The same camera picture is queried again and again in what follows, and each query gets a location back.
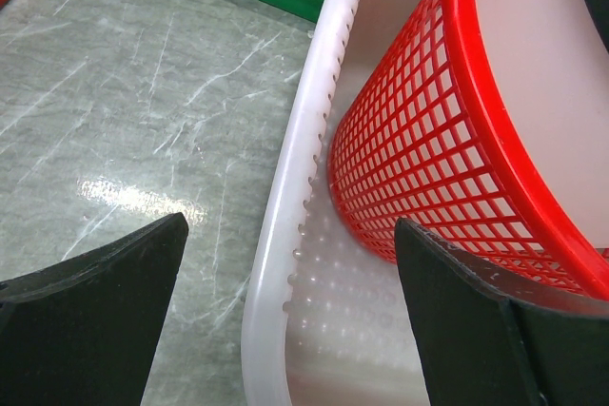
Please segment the white round bucket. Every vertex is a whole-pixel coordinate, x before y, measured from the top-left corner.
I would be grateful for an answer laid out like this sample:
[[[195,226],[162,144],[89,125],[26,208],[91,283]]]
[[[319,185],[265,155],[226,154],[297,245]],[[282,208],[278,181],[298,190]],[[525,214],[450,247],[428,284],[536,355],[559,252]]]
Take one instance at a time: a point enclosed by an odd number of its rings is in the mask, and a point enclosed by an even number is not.
[[[527,154],[597,249],[608,245],[608,51],[584,0],[476,0],[484,49]]]

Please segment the white perforated rectangular basket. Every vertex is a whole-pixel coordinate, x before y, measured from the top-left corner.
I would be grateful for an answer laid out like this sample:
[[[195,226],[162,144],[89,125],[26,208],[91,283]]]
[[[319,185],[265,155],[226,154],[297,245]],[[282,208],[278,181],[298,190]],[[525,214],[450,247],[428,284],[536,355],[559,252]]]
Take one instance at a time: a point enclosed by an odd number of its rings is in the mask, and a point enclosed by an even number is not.
[[[289,117],[242,324],[250,405],[424,405],[395,265],[329,196],[332,135],[420,0],[324,0]]]

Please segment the red mesh basket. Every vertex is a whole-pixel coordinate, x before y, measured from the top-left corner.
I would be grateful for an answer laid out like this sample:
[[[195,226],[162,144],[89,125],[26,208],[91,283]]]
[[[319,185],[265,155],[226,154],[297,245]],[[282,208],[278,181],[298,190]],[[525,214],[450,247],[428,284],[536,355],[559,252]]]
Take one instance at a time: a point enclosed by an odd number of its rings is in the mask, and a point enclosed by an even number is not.
[[[604,299],[608,259],[526,153],[492,77],[475,0],[421,0],[342,118],[333,203],[386,261],[406,218],[545,285]]]

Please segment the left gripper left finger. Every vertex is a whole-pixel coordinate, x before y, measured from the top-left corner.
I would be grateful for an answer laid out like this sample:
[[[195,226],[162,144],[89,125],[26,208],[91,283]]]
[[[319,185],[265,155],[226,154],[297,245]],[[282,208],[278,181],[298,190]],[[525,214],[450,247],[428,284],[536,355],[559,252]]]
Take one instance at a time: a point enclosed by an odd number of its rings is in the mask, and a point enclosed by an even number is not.
[[[170,214],[2,281],[2,404],[140,404],[187,235]]]

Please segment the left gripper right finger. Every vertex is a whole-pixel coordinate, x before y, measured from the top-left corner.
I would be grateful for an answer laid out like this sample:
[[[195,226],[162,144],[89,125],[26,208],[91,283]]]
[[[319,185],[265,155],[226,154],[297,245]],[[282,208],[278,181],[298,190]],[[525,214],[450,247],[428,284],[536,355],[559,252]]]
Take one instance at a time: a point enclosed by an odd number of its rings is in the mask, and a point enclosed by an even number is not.
[[[433,405],[605,405],[608,304],[395,226],[403,294]]]

